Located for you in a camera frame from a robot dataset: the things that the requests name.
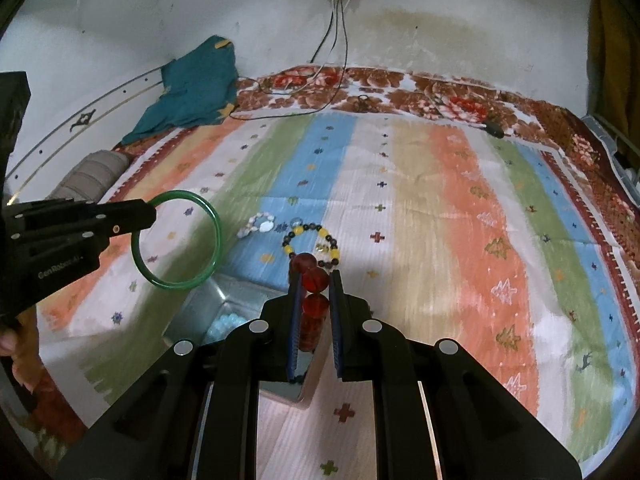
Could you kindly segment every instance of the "yellow curtain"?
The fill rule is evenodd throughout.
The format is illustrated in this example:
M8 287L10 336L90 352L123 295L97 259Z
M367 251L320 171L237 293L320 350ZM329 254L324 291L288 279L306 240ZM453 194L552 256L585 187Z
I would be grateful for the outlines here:
M589 24L589 112L640 148L640 31L618 0L593 0ZM618 150L640 168L621 139Z

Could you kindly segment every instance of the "teal cloth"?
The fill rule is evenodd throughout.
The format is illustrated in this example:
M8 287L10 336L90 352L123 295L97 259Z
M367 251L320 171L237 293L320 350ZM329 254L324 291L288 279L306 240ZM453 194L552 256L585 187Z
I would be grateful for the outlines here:
M189 128L221 123L220 115L227 104L236 102L236 55L233 43L216 48L224 41L211 36L184 56L164 65L164 94L146 109L123 144L163 132L172 126Z

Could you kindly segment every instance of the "orange stripe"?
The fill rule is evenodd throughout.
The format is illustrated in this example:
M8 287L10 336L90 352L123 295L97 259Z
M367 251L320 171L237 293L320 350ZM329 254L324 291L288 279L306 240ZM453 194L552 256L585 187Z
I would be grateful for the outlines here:
M463 280L461 308L456 311L463 327L461 343L501 383L519 373L520 384L526 385L520 391L520 402L535 414L538 369L525 266L509 245L502 207L482 178L478 158L464 133L453 126L433 126L428 138L444 172L448 239ZM485 213L491 215L488 221L495 222L493 226L478 218ZM492 288L507 279L510 288L517 289L511 304L492 294Z
M150 200L164 191L175 189L226 136L242 124L242 121L226 120L219 126L200 126L133 187L123 200ZM130 235L112 238L107 250L100 255L99 269L40 302L40 312L44 314L52 330L61 330L68 326L78 306L108 272L111 264L129 252L130 244Z

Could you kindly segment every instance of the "water stain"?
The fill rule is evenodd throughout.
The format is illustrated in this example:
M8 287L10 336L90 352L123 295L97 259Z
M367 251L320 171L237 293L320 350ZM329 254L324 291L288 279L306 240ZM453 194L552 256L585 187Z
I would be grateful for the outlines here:
M504 51L503 38L459 18L402 9L360 9L357 20L348 20L348 34L355 64L501 83L514 80L517 74L517 65Z

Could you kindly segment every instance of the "blue stripe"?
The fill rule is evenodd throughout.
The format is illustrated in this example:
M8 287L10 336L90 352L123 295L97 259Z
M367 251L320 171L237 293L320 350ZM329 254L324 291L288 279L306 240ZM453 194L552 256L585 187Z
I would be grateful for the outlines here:
M283 165L268 194L260 201L260 211L276 217L275 223L290 224L295 217L305 223L320 223L340 173L344 153L351 143L356 117L347 114L318 114L307 127L291 159ZM252 233L240 240L228 255L224 273L287 290L289 258L282 250L285 232ZM304 233L292 241L297 253L313 252L318 236ZM273 255L264 263L260 258Z
M569 233L575 251L586 273L591 295L598 307L600 325L607 347L609 366L613 371L613 398L611 403L610 441L626 430L634 414L633 384L636 384L636 368L629 351L628 335L625 321L620 312L620 305L616 301L616 291L607 272L606 263L602 258L601 249L591 237L588 227L584 224L580 213L574 207L570 197L564 190L564 185L547 165L538 150L518 144L518 150L536 172L546 194L551 200L564 228ZM625 377L620 376L620 370L625 370Z

